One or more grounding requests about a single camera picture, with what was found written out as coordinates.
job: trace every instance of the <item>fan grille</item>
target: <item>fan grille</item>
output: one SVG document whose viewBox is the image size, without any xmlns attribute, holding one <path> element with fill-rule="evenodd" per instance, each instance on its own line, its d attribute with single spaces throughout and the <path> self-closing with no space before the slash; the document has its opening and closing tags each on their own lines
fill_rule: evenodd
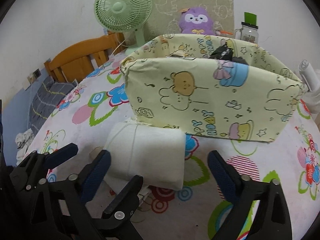
<svg viewBox="0 0 320 240">
<path fill-rule="evenodd" d="M 94 10 L 103 27 L 114 32 L 126 32 L 147 21 L 152 5 L 152 0 L 96 0 Z"/>
</svg>

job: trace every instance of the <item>fan stand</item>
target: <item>fan stand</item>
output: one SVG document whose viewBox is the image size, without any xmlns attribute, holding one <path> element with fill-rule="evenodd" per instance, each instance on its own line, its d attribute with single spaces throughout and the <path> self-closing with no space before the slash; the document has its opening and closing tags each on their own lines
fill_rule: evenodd
<svg viewBox="0 0 320 240">
<path fill-rule="evenodd" d="M 138 48 L 142 47 L 144 44 L 146 44 L 146 41 L 144 39 L 144 34 L 143 34 L 143 26 L 135 30 L 135 36 L 136 36 L 137 43 L 126 49 L 125 54 L 127 56 L 132 54 Z"/>
</svg>

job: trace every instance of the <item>fan center cap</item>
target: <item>fan center cap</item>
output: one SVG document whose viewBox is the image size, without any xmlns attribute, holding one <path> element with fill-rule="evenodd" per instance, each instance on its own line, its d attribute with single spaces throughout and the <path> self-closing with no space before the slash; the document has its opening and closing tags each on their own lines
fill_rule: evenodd
<svg viewBox="0 0 320 240">
<path fill-rule="evenodd" d="M 120 13 L 124 10 L 125 7 L 125 3 L 122 1 L 116 1 L 113 6 L 112 9 L 115 13 Z"/>
</svg>

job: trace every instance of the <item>wooden chair back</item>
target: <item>wooden chair back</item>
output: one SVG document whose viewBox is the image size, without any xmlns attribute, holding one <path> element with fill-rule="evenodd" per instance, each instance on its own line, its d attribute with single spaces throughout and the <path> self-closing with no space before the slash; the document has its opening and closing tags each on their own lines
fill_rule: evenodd
<svg viewBox="0 0 320 240">
<path fill-rule="evenodd" d="M 114 51 L 119 42 L 124 40 L 122 33 L 108 33 L 100 38 L 76 43 L 60 52 L 51 62 L 45 62 L 49 75 L 57 82 L 73 82 L 75 79 L 81 82 L 94 70 L 90 55 L 101 66 L 109 60 L 107 49 Z M 124 49 L 124 46 L 120 46 L 114 54 Z"/>
</svg>

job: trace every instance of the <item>yellow bow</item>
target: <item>yellow bow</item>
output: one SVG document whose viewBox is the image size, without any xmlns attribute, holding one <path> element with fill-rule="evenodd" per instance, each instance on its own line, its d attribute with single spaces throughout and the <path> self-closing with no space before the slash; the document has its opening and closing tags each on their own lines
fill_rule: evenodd
<svg viewBox="0 0 320 240">
<path fill-rule="evenodd" d="M 201 34 L 201 33 L 204 33 L 204 30 L 203 30 L 203 29 L 201 29 L 201 30 L 196 30 L 196 29 L 194 29 L 194 30 L 192 30 L 192 32 L 193 32 L 194 34 Z"/>
</svg>

